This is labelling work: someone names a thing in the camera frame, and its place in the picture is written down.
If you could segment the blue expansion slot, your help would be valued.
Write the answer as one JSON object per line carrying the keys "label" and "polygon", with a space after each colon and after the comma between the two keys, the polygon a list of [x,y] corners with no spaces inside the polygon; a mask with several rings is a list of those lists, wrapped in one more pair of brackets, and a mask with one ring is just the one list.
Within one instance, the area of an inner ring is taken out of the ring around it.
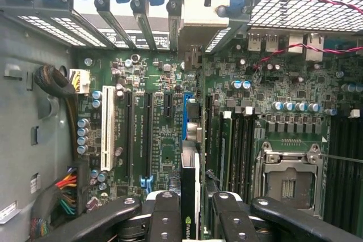
{"label": "blue expansion slot", "polygon": [[183,95],[183,123],[182,123],[182,140],[187,139],[187,126],[189,122],[188,110],[193,109],[196,105],[194,94],[186,92]]}

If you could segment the white power connector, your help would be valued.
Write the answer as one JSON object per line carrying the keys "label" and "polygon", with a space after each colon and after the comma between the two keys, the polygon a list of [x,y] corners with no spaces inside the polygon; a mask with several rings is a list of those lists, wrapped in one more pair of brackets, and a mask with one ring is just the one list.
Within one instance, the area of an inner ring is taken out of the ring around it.
{"label": "white power connector", "polygon": [[90,93],[90,72],[84,69],[70,69],[69,82],[75,88],[77,94],[88,95]]}

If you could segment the green motherboard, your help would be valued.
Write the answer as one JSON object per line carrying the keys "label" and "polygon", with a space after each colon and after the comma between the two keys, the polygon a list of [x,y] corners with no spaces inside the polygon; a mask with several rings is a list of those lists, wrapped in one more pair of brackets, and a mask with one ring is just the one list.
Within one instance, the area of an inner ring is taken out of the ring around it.
{"label": "green motherboard", "polygon": [[[222,114],[232,112],[228,191],[252,197],[255,160],[263,142],[284,150],[288,143],[319,143],[322,154],[363,159],[363,46],[331,40],[327,49],[307,44],[269,53],[249,51],[237,41],[203,58],[202,109],[205,135],[201,177],[219,179]],[[168,53],[82,50],[79,67],[90,72],[90,93],[79,94],[77,150],[88,160],[91,211],[123,196],[145,199],[169,189],[170,173],[181,167],[184,66]],[[102,86],[115,87],[113,168],[101,171]],[[131,177],[126,176],[125,94],[133,93]],[[153,93],[150,176],[143,176],[144,94]],[[173,94],[172,118],[164,95]],[[206,97],[213,96],[209,153]],[[363,164],[324,159],[323,220],[363,235]]]}

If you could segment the metal CPU socket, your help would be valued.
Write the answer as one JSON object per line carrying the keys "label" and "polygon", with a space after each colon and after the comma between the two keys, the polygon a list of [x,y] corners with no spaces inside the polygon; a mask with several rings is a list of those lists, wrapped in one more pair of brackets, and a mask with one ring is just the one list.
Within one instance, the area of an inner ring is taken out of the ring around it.
{"label": "metal CPU socket", "polygon": [[255,160],[252,197],[269,197],[323,218],[324,159],[319,143],[263,142]]}

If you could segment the short black expansion slot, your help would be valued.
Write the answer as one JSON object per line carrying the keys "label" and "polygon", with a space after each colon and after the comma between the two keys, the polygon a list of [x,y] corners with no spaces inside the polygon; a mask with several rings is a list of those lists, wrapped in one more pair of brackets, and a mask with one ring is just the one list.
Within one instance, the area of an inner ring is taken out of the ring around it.
{"label": "short black expansion slot", "polygon": [[163,109],[164,109],[165,118],[172,118],[172,115],[173,115],[173,94],[167,93],[167,94],[164,95]]}

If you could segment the thin socket locking lever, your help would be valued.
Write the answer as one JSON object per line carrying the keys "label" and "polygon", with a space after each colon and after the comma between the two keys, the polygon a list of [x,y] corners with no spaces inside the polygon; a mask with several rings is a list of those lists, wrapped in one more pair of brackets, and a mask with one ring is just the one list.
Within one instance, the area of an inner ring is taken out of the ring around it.
{"label": "thin socket locking lever", "polygon": [[317,156],[319,158],[329,158],[329,159],[336,159],[336,160],[343,160],[348,162],[360,163],[363,164],[363,159],[354,159],[354,158],[347,158],[343,156],[336,156],[336,155],[329,155],[329,154],[322,154],[322,153],[308,153],[309,156]]}

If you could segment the black open PC case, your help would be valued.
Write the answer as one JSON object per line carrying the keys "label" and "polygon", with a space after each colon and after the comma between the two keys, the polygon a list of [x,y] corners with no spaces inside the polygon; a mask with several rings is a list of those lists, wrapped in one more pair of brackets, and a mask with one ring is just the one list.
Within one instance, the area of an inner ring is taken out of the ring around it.
{"label": "black open PC case", "polygon": [[[0,0],[0,242],[30,240],[31,209],[42,190],[82,157],[79,94],[69,82],[82,50],[168,53],[179,58],[184,0]],[[363,46],[363,0],[245,0],[241,13],[204,57],[237,41],[270,56],[331,40]],[[223,242],[209,229],[201,177],[198,240]]]}

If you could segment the white PCI expansion slot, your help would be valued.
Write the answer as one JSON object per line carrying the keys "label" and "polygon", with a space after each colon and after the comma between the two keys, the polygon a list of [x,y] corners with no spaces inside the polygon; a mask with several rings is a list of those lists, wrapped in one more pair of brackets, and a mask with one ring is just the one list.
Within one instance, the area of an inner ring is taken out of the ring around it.
{"label": "white PCI expansion slot", "polygon": [[102,86],[101,171],[113,168],[115,149],[115,87]]}

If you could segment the long black expansion slot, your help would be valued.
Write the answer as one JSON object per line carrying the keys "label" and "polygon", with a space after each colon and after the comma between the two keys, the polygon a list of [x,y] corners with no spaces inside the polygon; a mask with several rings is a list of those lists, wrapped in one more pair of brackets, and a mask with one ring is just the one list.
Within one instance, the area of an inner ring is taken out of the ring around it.
{"label": "long black expansion slot", "polygon": [[210,135],[213,118],[213,96],[208,95],[206,97],[206,153],[209,153]]}
{"label": "long black expansion slot", "polygon": [[126,148],[126,176],[131,177],[132,167],[132,133],[133,133],[133,93],[125,94],[125,148]]}
{"label": "long black expansion slot", "polygon": [[152,132],[153,132],[153,93],[144,94],[143,113],[143,176],[149,177],[151,170]]}

